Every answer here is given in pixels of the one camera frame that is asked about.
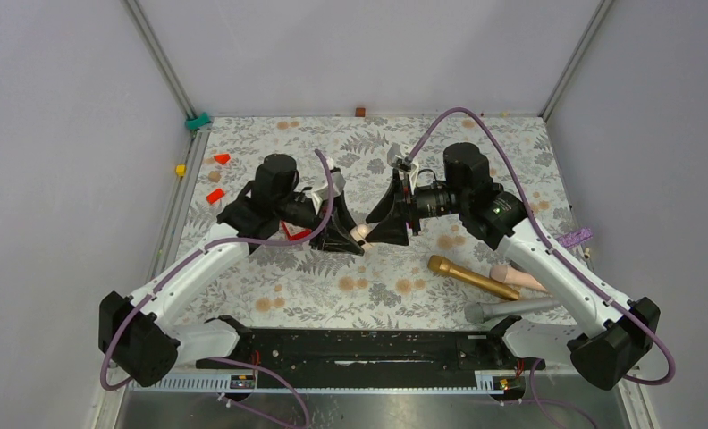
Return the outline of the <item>pink earbud charging case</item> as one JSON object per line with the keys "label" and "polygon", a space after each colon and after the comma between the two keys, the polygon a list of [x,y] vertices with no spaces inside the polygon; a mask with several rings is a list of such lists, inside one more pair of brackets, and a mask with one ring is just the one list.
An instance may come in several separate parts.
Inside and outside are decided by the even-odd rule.
{"label": "pink earbud charging case", "polygon": [[371,232],[371,228],[366,224],[360,224],[350,230],[351,237],[361,246],[364,247],[367,241],[367,235]]}

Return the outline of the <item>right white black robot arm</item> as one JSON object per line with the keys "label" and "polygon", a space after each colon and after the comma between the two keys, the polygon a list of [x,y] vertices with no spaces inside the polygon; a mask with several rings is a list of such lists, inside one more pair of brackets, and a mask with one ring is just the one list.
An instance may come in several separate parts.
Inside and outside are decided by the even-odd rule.
{"label": "right white black robot arm", "polygon": [[572,365],[593,386],[612,389],[653,346],[661,311],[649,298],[634,300],[613,289],[532,221],[523,202],[490,175],[489,162],[468,142],[443,151],[444,178],[416,187],[416,163],[393,145],[392,178],[366,218],[366,240],[407,246],[423,219],[457,215],[466,231],[522,267],[568,310],[569,332],[553,324],[508,318],[487,345],[493,364],[509,368],[521,358]]}

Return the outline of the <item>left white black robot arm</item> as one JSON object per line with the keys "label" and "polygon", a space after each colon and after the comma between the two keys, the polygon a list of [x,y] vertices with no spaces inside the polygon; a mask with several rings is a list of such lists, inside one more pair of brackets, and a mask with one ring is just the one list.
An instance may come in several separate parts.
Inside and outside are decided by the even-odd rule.
{"label": "left white black robot arm", "polygon": [[130,294],[112,291],[99,304],[98,347],[104,355],[100,382],[113,391],[134,381],[148,387],[179,365],[221,358],[244,366],[250,340],[236,323],[217,317],[178,324],[182,311],[228,268],[261,247],[312,249],[362,256],[362,240],[346,206],[341,168],[316,152],[324,178],[298,189],[296,160],[266,156],[253,180],[227,204],[198,243],[158,276]]}

